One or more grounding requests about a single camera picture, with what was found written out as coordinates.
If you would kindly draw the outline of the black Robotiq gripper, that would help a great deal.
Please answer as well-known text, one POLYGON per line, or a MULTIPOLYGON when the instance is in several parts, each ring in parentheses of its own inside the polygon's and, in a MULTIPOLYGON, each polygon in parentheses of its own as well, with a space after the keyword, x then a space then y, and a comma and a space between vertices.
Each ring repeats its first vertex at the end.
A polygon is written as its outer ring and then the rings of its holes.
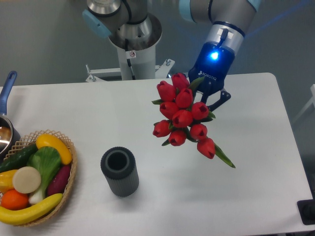
POLYGON ((200 101, 207 103, 208 97, 220 91, 218 101, 208 106, 210 111, 214 111, 231 98, 231 94, 224 90, 224 80, 235 59, 233 52, 225 48, 217 48, 213 43, 205 43, 200 54, 188 75, 192 82, 197 78, 204 77, 197 90, 201 94, 200 101))

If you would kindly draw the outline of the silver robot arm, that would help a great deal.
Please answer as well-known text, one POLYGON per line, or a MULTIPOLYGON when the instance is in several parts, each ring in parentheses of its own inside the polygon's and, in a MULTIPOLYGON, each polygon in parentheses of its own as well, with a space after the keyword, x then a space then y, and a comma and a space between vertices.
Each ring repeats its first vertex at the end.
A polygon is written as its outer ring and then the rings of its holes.
MULTIPOLYGON (((190 81, 204 78, 197 90, 206 102, 212 94, 220 98, 211 111, 230 99, 224 80, 258 11, 258 0, 181 0, 179 12, 193 23, 212 27, 199 56, 188 72, 190 81)), ((123 80, 161 78, 156 69, 156 45, 162 35, 161 23, 148 11, 145 0, 89 0, 82 13, 87 26, 116 47, 123 80)))

